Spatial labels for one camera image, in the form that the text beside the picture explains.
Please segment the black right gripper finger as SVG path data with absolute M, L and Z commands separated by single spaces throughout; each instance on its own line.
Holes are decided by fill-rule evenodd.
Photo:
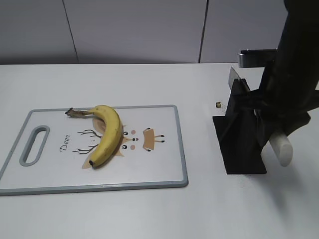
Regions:
M 279 128 L 280 119 L 276 114 L 254 110 L 254 147 L 264 147 L 270 136 Z
M 268 110 L 264 95 L 260 90 L 253 90 L 236 95 L 236 111 Z

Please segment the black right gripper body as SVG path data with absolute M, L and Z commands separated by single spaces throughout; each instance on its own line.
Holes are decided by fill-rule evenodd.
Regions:
M 290 63 L 279 66 L 275 61 L 267 63 L 260 86 L 268 110 L 280 119 L 279 129 L 286 135 L 309 123 L 309 111 L 318 108 L 318 63 Z

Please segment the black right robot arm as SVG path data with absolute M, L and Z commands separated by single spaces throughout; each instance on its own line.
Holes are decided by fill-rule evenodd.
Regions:
M 257 140 L 264 146 L 278 129 L 286 135 L 318 108 L 319 2 L 286 0 L 288 11 L 275 58 L 264 70 L 257 97 Z

